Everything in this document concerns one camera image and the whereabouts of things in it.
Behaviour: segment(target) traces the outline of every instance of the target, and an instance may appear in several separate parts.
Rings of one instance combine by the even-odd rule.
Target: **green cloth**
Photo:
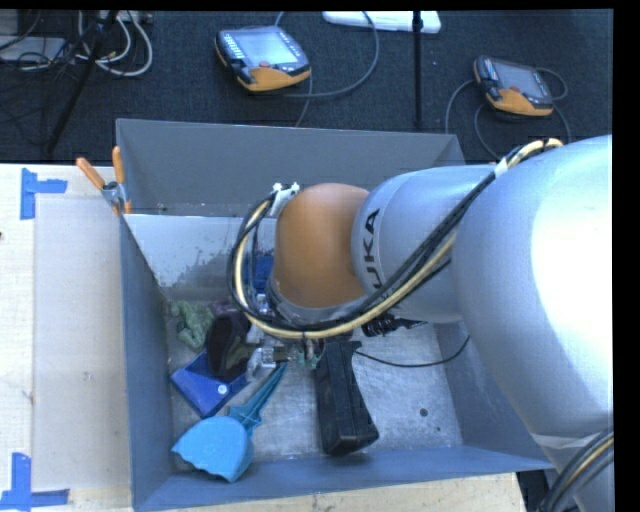
[[[171,304],[171,314],[180,318],[178,339],[194,352],[199,352],[207,340],[207,331],[213,323],[208,306],[179,300]]]

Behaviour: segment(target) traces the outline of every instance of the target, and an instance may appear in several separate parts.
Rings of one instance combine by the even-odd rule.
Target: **dark floor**
[[[448,131],[458,136],[468,162],[494,160],[531,138],[563,142],[612,132],[613,10],[438,11],[442,28],[421,36],[421,108],[415,94],[414,37],[378,31],[379,52],[371,75],[351,92],[313,99],[282,94],[250,95],[236,84],[214,54],[221,29],[270,25],[277,12],[151,11],[143,23],[153,61],[136,77],[123,78],[93,68],[79,87],[85,60],[60,59],[49,69],[27,72],[24,61],[0,61],[0,161],[72,163],[86,156],[109,164],[117,118],[234,123],[345,130],[443,133],[449,101],[473,78],[472,64],[489,55],[541,71],[556,97],[555,112],[542,119],[499,119],[475,84],[465,87],[450,109]],[[37,10],[26,10],[31,26]],[[93,19],[85,11],[83,21]],[[280,27],[304,48],[313,68],[313,92],[347,89],[376,59],[372,30],[334,25],[320,12],[286,12]],[[114,66],[139,69],[148,50],[133,33],[129,56]],[[32,35],[60,37],[76,53],[78,11],[43,11]],[[85,36],[89,43],[93,34]],[[124,48],[118,25],[105,36],[105,48]],[[309,81],[293,92],[307,91]],[[77,103],[68,121],[65,108]],[[415,124],[420,113],[422,126]]]

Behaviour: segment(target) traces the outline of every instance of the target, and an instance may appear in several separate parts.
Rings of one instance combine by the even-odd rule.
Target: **black pistol grip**
[[[353,373],[354,340],[331,339],[315,369],[315,389],[322,448],[328,455],[346,455],[379,437]]]

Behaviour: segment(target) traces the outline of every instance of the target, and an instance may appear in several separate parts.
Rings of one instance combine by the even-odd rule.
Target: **gray bin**
[[[456,137],[442,134],[129,119],[116,128],[133,201],[133,213],[122,217],[120,244],[135,510],[551,467],[486,372],[473,340],[458,358],[431,368],[393,368],[354,356],[380,431],[363,451],[339,458],[322,452],[310,370],[290,364],[263,410],[254,461],[239,480],[230,484],[181,461],[171,447],[199,417],[170,375],[196,354],[177,341],[168,305],[226,297],[226,256],[250,206],[276,182],[332,181],[371,190],[391,176],[464,159]],[[265,225],[265,245],[272,227]],[[446,357],[465,335],[457,323],[358,339],[363,350],[406,363]],[[231,404],[243,403],[252,385]]]

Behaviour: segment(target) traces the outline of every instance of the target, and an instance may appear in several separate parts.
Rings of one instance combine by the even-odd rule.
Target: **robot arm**
[[[560,146],[536,141],[497,166],[411,172],[370,193],[309,187],[278,219],[267,312],[242,279],[249,229],[231,258],[232,292],[263,332],[284,344],[304,340],[307,359],[323,340],[371,322],[463,321],[534,440],[559,472],[573,468],[564,494],[590,480],[576,501],[583,511],[608,510],[611,137]],[[585,466],[587,448],[598,471]]]

